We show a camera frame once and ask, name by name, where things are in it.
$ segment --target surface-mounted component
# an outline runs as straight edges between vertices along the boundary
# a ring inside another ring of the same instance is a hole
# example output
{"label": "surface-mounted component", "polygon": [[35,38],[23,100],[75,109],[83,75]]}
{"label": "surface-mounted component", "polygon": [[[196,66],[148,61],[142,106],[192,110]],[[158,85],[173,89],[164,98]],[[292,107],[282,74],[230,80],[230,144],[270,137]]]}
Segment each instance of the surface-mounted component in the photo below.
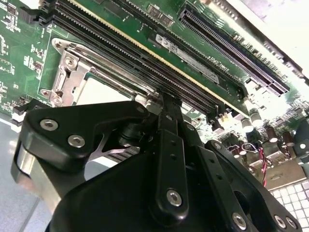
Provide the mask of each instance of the surface-mounted component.
{"label": "surface-mounted component", "polygon": [[159,19],[160,23],[162,23],[163,25],[165,25],[166,27],[170,27],[173,25],[174,20],[172,20],[171,18],[169,18],[167,15],[162,14],[160,19]]}
{"label": "surface-mounted component", "polygon": [[161,12],[151,4],[147,8],[147,12],[152,18],[159,19],[161,16]]}

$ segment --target white label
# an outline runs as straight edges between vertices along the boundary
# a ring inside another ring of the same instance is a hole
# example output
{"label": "white label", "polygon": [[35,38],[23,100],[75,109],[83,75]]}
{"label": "white label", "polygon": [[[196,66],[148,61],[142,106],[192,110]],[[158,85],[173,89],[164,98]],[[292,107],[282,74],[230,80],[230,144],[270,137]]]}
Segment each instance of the white label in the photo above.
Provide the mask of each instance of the white label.
{"label": "white label", "polygon": [[212,80],[213,82],[219,84],[219,78],[216,74],[214,74],[212,71],[207,69],[204,65],[201,63],[198,63],[195,59],[193,59],[191,56],[180,50],[177,46],[169,42],[167,39],[160,35],[156,35],[155,40],[168,49],[170,52],[176,54],[178,57],[180,57],[184,62],[191,65],[193,68],[204,74],[208,79]]}

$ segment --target white connector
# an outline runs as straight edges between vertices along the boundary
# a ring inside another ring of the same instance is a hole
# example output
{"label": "white connector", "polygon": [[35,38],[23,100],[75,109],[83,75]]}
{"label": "white connector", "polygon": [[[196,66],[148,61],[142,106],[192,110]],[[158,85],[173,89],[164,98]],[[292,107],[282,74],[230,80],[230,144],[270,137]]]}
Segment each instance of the white connector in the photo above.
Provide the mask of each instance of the white connector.
{"label": "white connector", "polygon": [[39,9],[41,6],[42,0],[20,0],[23,4],[25,4],[30,9]]}

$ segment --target electrolytic capacitor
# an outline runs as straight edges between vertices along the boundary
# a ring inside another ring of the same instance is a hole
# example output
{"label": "electrolytic capacitor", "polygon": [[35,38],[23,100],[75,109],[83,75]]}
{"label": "electrolytic capacitor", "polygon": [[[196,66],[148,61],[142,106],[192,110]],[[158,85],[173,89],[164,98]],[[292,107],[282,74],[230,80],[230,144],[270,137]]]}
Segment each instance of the electrolytic capacitor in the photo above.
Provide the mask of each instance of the electrolytic capacitor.
{"label": "electrolytic capacitor", "polygon": [[287,146],[294,146],[294,138],[292,137],[291,133],[289,131],[283,132],[282,133],[282,138],[283,141]]}
{"label": "electrolytic capacitor", "polygon": [[251,124],[250,119],[247,119],[247,118],[243,119],[241,121],[241,125],[242,125],[242,129],[245,133],[249,133],[249,132],[253,131],[253,126]]}
{"label": "electrolytic capacitor", "polygon": [[250,118],[251,118],[252,125],[254,127],[261,127],[263,125],[263,120],[261,118],[261,115],[258,112],[250,115]]}
{"label": "electrolytic capacitor", "polygon": [[276,143],[278,141],[275,129],[273,127],[266,128],[266,134],[271,143]]}

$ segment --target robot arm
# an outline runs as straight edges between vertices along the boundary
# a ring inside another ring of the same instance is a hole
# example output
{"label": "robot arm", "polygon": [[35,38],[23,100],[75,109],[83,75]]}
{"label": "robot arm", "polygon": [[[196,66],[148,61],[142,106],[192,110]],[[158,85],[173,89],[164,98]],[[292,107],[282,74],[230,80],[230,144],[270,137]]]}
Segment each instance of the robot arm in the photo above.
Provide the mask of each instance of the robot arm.
{"label": "robot arm", "polygon": [[[163,95],[159,116],[134,101],[26,115],[12,165],[53,218],[46,231],[301,231],[297,220],[219,142],[205,145]],[[84,179],[110,150],[140,152]]]}

